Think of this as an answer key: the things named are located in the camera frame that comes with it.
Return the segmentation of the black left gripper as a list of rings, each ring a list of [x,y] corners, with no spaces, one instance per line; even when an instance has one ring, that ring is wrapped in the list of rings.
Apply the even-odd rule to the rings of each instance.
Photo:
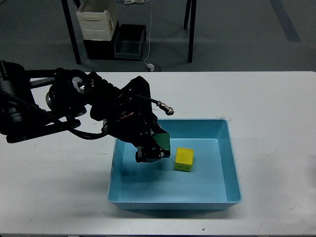
[[[102,131],[137,147],[137,163],[170,157],[151,135],[152,130],[153,134],[163,133],[152,108],[157,102],[151,97],[149,83],[137,76],[117,92],[106,110]]]

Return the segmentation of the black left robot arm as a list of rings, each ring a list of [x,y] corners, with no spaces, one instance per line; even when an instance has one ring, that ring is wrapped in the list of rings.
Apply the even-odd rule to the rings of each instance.
[[[151,97],[141,76],[117,88],[96,72],[25,70],[0,63],[0,132],[17,143],[61,131],[85,140],[107,135],[132,144],[137,162],[170,156],[170,137],[152,106],[167,115],[173,109]]]

